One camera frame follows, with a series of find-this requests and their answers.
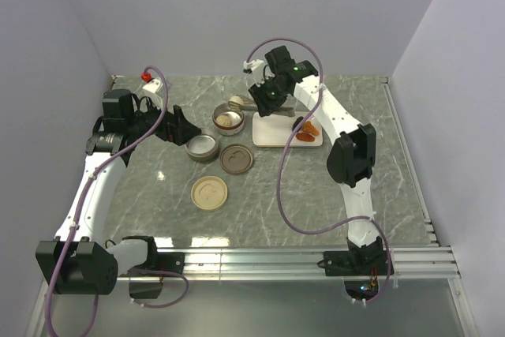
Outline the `red striped steel tin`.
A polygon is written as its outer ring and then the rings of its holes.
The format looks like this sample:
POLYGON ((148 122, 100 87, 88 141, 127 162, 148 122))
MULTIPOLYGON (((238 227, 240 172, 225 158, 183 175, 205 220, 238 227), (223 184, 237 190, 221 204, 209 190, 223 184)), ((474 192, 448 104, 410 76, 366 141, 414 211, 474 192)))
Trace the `red striped steel tin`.
POLYGON ((232 110, 227 103, 221 104, 214 109, 212 121, 217 131, 223 136, 233 136, 241 132, 245 124, 245 116, 240 110, 232 110), (231 127, 222 128, 215 122, 215 119, 221 115, 227 114, 233 121, 231 127))

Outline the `white rectangular plate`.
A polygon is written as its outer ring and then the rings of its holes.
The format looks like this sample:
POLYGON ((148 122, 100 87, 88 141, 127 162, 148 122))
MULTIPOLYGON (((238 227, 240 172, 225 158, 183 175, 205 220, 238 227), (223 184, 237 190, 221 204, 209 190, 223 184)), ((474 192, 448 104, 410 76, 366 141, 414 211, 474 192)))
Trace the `white rectangular plate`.
MULTIPOLYGON (((308 111, 296 111, 295 116, 288 118, 272 114, 267 117, 259 116, 256 112, 252 117, 252 142, 260 148, 283 148, 292 132, 294 122, 306 116, 308 111)), ((313 142, 292 140, 292 148, 318 148, 324 142, 324 133, 321 124, 312 116, 309 121, 317 128, 319 135, 315 136, 313 142)))

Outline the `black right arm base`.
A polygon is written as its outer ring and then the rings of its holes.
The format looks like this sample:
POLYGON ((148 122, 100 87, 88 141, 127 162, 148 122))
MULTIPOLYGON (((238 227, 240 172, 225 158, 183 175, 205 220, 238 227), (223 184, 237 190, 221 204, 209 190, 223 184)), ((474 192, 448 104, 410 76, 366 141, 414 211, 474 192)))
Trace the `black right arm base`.
POLYGON ((323 259, 316 263, 329 277, 371 276, 393 274, 385 250, 365 252, 363 249, 346 251, 324 251, 323 259))

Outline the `brown glazed meat slice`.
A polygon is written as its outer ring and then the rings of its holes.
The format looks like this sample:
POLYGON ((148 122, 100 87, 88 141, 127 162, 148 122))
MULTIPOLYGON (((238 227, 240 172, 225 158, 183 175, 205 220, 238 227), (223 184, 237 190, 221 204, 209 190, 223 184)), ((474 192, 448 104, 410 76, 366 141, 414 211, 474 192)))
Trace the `brown glazed meat slice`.
POLYGON ((297 133, 296 138, 299 141, 304 141, 304 142, 309 142, 309 143, 314 142, 316 139, 313 135, 311 135, 309 133, 297 133))

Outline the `aluminium mounting rail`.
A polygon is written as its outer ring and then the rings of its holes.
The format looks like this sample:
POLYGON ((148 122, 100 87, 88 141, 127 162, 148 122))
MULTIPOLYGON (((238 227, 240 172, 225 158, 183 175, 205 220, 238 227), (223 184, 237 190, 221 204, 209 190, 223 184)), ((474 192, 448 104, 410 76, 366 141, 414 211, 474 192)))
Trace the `aluminium mounting rail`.
MULTIPOLYGON (((224 238, 199 238, 197 246, 175 248, 171 238, 156 237, 162 253, 185 255, 182 274, 191 281, 326 280, 317 263, 325 251, 346 251, 340 246, 268 246, 231 248, 224 238)), ((431 245, 391 247, 393 279, 459 279, 461 273, 449 247, 431 245)))

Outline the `brown round lid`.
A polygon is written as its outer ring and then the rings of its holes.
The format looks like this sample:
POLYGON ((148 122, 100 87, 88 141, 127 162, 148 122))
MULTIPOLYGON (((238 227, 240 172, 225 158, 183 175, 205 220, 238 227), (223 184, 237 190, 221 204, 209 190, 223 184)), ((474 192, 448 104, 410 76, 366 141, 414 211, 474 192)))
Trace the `brown round lid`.
POLYGON ((239 175, 251 169, 254 155, 242 144, 230 144, 221 151, 219 162, 228 174, 239 175))

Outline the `beige steamed bun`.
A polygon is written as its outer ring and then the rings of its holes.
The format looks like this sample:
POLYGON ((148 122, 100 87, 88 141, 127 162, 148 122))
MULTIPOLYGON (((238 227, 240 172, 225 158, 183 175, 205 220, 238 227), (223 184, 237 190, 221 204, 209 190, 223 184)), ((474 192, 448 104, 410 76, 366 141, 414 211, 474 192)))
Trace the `beige steamed bun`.
POLYGON ((222 128, 231 127, 233 125, 232 119, 227 114, 221 114, 216 119, 215 122, 222 128))

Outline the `metal serving tongs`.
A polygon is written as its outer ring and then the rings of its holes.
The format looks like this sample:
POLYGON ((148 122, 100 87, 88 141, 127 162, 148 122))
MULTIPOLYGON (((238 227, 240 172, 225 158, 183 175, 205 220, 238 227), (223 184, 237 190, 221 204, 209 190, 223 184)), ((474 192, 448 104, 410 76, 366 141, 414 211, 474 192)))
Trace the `metal serving tongs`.
MULTIPOLYGON (((252 111, 252 112, 259 111, 258 106, 251 99, 244 98, 244 101, 246 101, 246 105, 244 105, 244 106, 239 106, 237 104, 233 104, 230 101, 228 101, 227 104, 232 110, 243 110, 243 111, 252 111)), ((295 116, 295 111, 292 107, 287 107, 287 108, 282 107, 280 110, 274 110, 272 112, 272 114, 292 118, 295 116)))

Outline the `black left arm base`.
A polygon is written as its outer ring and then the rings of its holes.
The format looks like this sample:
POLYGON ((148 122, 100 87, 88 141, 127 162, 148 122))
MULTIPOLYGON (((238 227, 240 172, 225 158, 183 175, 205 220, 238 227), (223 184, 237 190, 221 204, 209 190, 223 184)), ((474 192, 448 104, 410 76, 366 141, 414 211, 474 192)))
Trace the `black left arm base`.
POLYGON ((158 251, 150 252, 147 260, 130 269, 136 274, 161 275, 163 272, 181 275, 185 266, 185 254, 183 252, 158 251))

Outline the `white peeled egg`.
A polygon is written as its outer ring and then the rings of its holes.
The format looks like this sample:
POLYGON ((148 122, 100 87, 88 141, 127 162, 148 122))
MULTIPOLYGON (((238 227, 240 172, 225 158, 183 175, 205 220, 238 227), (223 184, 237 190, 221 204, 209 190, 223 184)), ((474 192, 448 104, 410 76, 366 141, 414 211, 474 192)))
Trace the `white peeled egg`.
POLYGON ((232 102, 233 104, 237 104, 239 106, 246 105, 246 101, 244 101, 244 99, 242 97, 240 97, 239 95, 231 96, 229 101, 232 102))

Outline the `cream round lid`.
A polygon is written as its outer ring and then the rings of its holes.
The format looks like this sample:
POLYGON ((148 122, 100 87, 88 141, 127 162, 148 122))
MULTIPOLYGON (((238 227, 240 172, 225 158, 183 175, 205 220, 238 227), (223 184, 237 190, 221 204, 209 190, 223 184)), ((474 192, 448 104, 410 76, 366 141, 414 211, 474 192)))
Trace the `cream round lid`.
POLYGON ((221 208, 227 197, 226 183, 216 176, 205 176, 198 179, 191 189, 192 202, 204 211, 214 211, 221 208))

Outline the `grey steel tin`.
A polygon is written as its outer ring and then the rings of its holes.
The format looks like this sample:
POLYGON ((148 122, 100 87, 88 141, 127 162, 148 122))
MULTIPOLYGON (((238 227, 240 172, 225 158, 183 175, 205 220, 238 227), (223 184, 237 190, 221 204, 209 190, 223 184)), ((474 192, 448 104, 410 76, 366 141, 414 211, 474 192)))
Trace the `grey steel tin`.
POLYGON ((219 153, 219 138, 207 128, 185 144, 185 151, 189 158, 198 163, 213 160, 219 153))

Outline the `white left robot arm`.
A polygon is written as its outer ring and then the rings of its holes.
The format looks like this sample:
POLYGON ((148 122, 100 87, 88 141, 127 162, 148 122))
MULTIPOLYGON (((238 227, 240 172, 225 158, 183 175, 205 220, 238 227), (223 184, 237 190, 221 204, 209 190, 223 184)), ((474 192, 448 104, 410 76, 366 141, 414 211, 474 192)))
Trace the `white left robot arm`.
POLYGON ((152 101, 138 110, 139 98, 125 89, 103 95, 103 116, 86 144, 84 174, 65 222, 50 241, 41 241, 36 260, 53 294, 110 294, 117 278, 134 268, 151 275, 159 268, 154 238, 129 236, 107 249, 104 223, 130 156, 143 138, 182 146, 200 135, 175 105, 163 112, 152 101))

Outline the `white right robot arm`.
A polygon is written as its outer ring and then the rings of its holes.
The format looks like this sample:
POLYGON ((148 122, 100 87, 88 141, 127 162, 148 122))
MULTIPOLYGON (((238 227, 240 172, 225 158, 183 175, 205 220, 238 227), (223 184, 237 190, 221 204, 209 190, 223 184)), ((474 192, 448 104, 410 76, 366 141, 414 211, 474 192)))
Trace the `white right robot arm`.
POLYGON ((252 75, 249 94, 261 117, 280 109, 292 96, 308 109, 332 143, 327 171, 339 184, 346 208, 347 241, 357 247, 348 255, 350 268, 364 274, 376 264, 375 253, 366 246, 380 237, 373 224, 371 178, 376 163, 376 129, 362 124, 335 98, 324 83, 320 60, 296 62, 286 46, 266 53, 263 60, 247 57, 245 73, 252 75))

